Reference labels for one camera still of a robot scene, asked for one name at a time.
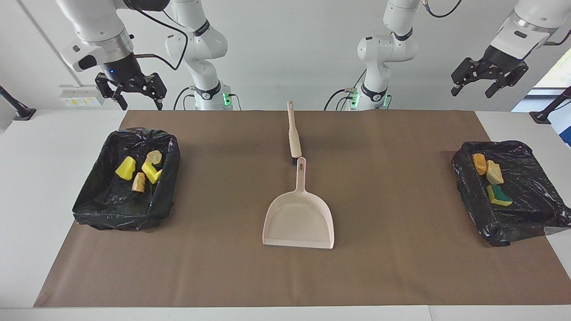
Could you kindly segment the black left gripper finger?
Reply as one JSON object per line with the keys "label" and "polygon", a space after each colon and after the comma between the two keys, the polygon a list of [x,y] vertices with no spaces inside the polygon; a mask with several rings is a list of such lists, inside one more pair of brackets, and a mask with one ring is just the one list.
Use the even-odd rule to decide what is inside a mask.
{"label": "black left gripper finger", "polygon": [[515,86],[528,69],[529,67],[525,62],[518,64],[510,71],[504,71],[499,67],[489,68],[488,71],[484,72],[484,79],[489,79],[494,82],[485,90],[485,96],[490,99],[504,87]]}
{"label": "black left gripper finger", "polygon": [[474,60],[470,57],[465,58],[451,73],[451,79],[454,87],[451,89],[451,95],[457,97],[464,86],[469,83],[479,81],[482,79],[483,72],[479,69],[483,62]]}

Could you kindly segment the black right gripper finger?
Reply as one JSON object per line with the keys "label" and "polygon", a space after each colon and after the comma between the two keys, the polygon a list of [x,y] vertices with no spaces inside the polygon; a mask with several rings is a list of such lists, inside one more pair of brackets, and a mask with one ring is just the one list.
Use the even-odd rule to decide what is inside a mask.
{"label": "black right gripper finger", "polygon": [[137,91],[151,98],[157,110],[163,110],[163,99],[167,94],[167,88],[158,73],[137,75]]}
{"label": "black right gripper finger", "polygon": [[99,92],[101,93],[104,99],[111,99],[115,103],[117,103],[123,111],[126,111],[128,108],[128,104],[124,97],[122,96],[123,85],[119,84],[118,87],[113,90],[110,86],[110,80],[105,75],[105,73],[98,73],[95,77],[96,87],[98,88]]}

